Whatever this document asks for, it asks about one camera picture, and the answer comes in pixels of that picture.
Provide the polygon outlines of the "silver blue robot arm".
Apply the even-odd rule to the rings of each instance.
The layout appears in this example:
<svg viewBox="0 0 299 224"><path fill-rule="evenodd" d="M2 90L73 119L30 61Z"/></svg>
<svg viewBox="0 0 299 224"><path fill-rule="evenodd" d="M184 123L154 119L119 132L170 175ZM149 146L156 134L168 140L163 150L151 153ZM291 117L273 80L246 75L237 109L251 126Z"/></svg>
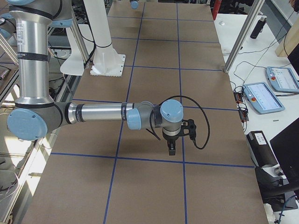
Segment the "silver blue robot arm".
<svg viewBox="0 0 299 224"><path fill-rule="evenodd" d="M161 105L150 102L76 104L55 102L49 94L48 27L73 24L69 0L11 0L9 12L16 21L20 96L7 118L16 137L34 141L51 131L86 121L123 120L129 129L160 127L170 155L183 135L183 107L175 99Z"/></svg>
<svg viewBox="0 0 299 224"><path fill-rule="evenodd" d="M130 5L132 9L137 9L139 6L138 0L130 0Z"/></svg>

